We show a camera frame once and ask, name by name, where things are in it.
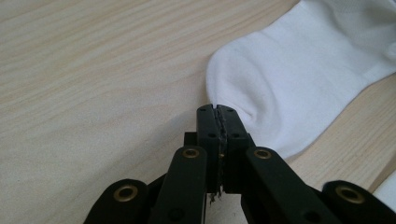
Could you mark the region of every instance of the wooden table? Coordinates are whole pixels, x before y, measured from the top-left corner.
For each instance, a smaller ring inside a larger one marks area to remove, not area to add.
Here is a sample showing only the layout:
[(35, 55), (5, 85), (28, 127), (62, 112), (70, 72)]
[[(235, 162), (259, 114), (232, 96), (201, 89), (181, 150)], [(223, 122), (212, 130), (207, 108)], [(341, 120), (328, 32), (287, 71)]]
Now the wooden table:
[[(0, 223), (81, 223), (111, 183), (166, 172), (195, 109), (208, 104), (210, 55), (296, 0), (0, 3)], [(370, 191), (395, 170), (396, 76), (362, 92), (303, 154), (320, 189)], [(243, 223), (237, 196), (207, 223)]]

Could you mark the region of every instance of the white fabric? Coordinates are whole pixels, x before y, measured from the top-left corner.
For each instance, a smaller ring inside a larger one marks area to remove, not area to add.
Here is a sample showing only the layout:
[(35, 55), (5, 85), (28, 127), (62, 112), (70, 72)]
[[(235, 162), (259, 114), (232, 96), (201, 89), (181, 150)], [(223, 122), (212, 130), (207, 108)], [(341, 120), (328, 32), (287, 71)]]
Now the white fabric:
[(238, 111), (256, 145), (283, 158), (311, 144), (359, 92), (396, 71), (392, 0), (301, 1), (219, 49), (211, 103)]
[(374, 195), (396, 212), (396, 171), (379, 186)]

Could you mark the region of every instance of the table surface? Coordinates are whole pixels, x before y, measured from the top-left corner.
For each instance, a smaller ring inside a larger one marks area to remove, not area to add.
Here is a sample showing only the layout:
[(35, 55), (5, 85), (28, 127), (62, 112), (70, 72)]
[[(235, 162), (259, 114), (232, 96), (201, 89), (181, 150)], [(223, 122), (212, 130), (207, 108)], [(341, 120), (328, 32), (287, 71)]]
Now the table surface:
[[(0, 222), (82, 223), (103, 190), (165, 173), (216, 49), (295, 0), (0, 2)], [(308, 184), (373, 191), (396, 165), (396, 76), (364, 90), (304, 153)], [(244, 223), (238, 196), (207, 223)]]

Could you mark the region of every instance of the black plastic linkage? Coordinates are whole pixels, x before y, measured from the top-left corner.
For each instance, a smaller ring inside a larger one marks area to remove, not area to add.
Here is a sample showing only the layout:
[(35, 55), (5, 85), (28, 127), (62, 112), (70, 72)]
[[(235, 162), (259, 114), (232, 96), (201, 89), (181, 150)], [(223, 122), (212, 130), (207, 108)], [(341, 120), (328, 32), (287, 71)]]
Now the black plastic linkage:
[(148, 223), (204, 223), (206, 152), (182, 147), (172, 159)]
[(250, 148), (245, 168), (247, 194), (255, 192), (269, 214), (258, 223), (341, 223), (275, 151)]
[(204, 223), (206, 194), (211, 200), (241, 194), (252, 223), (396, 223), (396, 214), (375, 196), (345, 181), (320, 192), (307, 186), (272, 149), (255, 147), (236, 111), (228, 106), (197, 109), (196, 133), (168, 173), (148, 186), (131, 179), (112, 184), (85, 223)]

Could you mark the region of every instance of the light wooden surface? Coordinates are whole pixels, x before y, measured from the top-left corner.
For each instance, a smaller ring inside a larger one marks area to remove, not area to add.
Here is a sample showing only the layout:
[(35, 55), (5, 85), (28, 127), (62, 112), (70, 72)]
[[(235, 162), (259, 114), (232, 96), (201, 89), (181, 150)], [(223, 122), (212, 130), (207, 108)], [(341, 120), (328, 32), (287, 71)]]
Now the light wooden surface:
[[(82, 223), (113, 182), (165, 173), (208, 104), (210, 55), (294, 4), (0, 1), (0, 223)], [(365, 90), (291, 167), (374, 190), (395, 169), (395, 87)], [(206, 220), (246, 222), (230, 195)]]

